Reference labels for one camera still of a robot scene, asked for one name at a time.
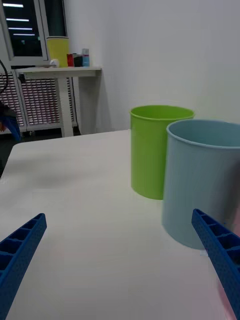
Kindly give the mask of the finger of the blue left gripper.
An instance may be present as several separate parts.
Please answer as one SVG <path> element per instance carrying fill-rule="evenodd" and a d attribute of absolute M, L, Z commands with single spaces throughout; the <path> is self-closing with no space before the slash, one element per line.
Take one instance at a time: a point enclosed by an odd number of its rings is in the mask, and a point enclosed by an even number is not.
<path fill-rule="evenodd" d="M 17 115 L 14 110 L 10 109 L 3 103 L 0 104 L 0 122 L 11 132 L 16 141 L 21 140 L 21 133 L 17 121 Z"/>

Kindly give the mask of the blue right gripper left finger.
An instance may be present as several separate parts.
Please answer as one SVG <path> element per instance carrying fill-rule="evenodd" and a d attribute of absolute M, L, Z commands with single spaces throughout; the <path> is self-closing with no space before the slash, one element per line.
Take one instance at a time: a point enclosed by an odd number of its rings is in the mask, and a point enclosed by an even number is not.
<path fill-rule="evenodd" d="M 5 320 L 47 229 L 40 213 L 0 242 L 0 319 Z"/>

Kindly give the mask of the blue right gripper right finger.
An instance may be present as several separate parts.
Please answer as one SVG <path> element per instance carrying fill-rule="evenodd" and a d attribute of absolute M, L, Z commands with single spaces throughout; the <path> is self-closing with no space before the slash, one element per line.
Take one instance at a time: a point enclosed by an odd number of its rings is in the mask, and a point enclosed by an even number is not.
<path fill-rule="evenodd" d="M 228 320 L 240 318 L 240 238 L 199 209 L 191 223 L 218 276 L 218 293 Z"/>

